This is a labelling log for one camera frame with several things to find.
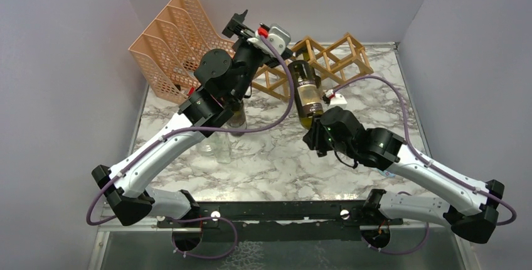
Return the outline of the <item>green wine bottle front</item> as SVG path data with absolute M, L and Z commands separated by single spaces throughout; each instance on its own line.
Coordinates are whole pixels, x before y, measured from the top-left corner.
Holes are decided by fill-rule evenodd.
M 302 127 L 310 129 L 312 118 L 324 112 L 322 99 L 316 84 L 314 69 L 305 60 L 296 60 L 288 65 L 293 79 L 294 102 Z

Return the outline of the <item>green wine bottle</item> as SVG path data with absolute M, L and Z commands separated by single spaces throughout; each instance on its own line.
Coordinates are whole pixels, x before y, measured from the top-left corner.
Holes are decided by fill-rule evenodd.
M 306 41 L 300 40 L 295 44 L 293 49 L 294 57 L 297 60 L 304 60 L 308 62 L 310 60 L 309 52 L 307 49 Z
M 242 100 L 239 105 L 234 105 L 231 110 L 233 116 L 227 121 L 226 126 L 229 129 L 245 130 L 247 128 L 247 118 L 244 101 Z
M 293 79 L 294 102 L 302 127 L 310 129 L 312 118 L 324 112 L 322 99 L 316 84 L 314 69 L 305 60 L 296 60 L 288 65 Z

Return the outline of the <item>wooden wine rack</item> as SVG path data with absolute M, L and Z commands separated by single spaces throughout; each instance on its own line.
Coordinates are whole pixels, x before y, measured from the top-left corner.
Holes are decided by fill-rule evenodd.
M 306 36 L 293 45 L 292 51 L 302 52 L 303 59 L 322 80 L 329 79 L 337 85 L 374 72 L 364 45 L 350 33 L 345 33 L 329 46 Z M 252 90 L 284 102 L 290 97 L 287 75 L 280 65 L 275 68 L 266 65 L 261 67 L 252 82 Z

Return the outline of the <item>small clear glass bottle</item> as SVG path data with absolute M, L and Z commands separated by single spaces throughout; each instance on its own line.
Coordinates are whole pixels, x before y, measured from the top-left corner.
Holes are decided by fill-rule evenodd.
M 225 132 L 214 132 L 196 147 L 202 155 L 213 156 L 218 163 L 228 164 L 231 162 L 231 142 Z

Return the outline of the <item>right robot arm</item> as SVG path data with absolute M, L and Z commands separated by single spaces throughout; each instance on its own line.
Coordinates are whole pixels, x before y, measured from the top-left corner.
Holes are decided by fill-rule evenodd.
M 389 171 L 433 193 L 414 197 L 381 189 L 370 191 L 362 216 L 370 224 L 412 219 L 449 227 L 459 237 L 485 244 L 498 225 L 504 185 L 458 173 L 415 149 L 388 129 L 364 128 L 354 114 L 333 107 L 312 119 L 302 138 L 320 157 L 333 151 L 355 165 Z

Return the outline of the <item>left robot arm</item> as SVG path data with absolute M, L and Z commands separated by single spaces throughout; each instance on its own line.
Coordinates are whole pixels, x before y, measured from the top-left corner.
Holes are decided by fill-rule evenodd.
M 225 131 L 260 67 L 284 66 L 293 54 L 288 31 L 277 24 L 253 30 L 244 19 L 244 13 L 234 14 L 223 30 L 237 37 L 234 54 L 215 48 L 201 57 L 194 72 L 199 86 L 155 136 L 121 162 L 92 170 L 97 198 L 106 200 L 122 225 L 146 217 L 167 217 L 185 227 L 196 221 L 200 207 L 190 192 L 153 189 L 151 181 L 188 149 Z

